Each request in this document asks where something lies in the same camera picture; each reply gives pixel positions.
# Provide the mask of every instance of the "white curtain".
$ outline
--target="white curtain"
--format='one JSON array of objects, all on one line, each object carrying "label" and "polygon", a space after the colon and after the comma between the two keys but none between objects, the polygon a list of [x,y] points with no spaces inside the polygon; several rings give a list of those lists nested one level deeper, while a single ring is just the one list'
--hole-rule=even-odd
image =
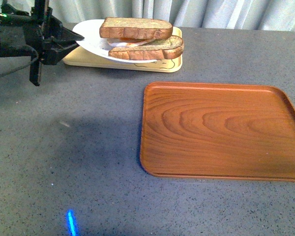
[{"label": "white curtain", "polygon": [[[34,5],[8,2],[28,12]],[[295,0],[50,0],[50,7],[63,22],[143,17],[178,27],[295,31]]]}]

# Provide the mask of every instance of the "wood grain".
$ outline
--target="wood grain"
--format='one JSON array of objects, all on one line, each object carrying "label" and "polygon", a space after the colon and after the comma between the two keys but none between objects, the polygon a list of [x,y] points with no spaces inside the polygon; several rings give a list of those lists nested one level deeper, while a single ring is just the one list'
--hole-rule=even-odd
[{"label": "wood grain", "polygon": [[154,82],[140,161],[159,177],[295,181],[295,110],[275,87]]}]

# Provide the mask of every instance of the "table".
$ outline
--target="table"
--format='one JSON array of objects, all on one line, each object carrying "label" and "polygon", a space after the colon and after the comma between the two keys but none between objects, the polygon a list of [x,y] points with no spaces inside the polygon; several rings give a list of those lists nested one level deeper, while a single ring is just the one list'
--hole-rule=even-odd
[{"label": "table", "polygon": [[[295,235],[295,183],[156,178],[139,163],[154,81],[272,85],[295,105],[295,32],[181,28],[172,74],[60,62],[0,79],[0,235]],[[29,58],[0,59],[0,72]]]}]

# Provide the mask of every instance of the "blue light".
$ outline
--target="blue light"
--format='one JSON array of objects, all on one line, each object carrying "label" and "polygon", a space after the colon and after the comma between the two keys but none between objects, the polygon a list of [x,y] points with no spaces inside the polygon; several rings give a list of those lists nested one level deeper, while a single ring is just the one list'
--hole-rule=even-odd
[{"label": "blue light", "polygon": [[78,226],[74,218],[73,210],[67,212],[67,224],[71,236],[79,236]]}]

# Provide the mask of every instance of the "toasted bread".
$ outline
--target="toasted bread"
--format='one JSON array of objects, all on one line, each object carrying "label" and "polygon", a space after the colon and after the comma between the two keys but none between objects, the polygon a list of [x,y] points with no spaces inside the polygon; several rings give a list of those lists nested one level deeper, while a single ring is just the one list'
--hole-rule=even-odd
[{"label": "toasted bread", "polygon": [[172,33],[171,23],[143,18],[107,17],[99,29],[101,38],[167,39]]},{"label": "toasted bread", "polygon": [[155,40],[133,48],[115,47],[108,55],[125,60],[174,59],[182,54],[183,48],[182,38],[171,36],[168,39]]}]

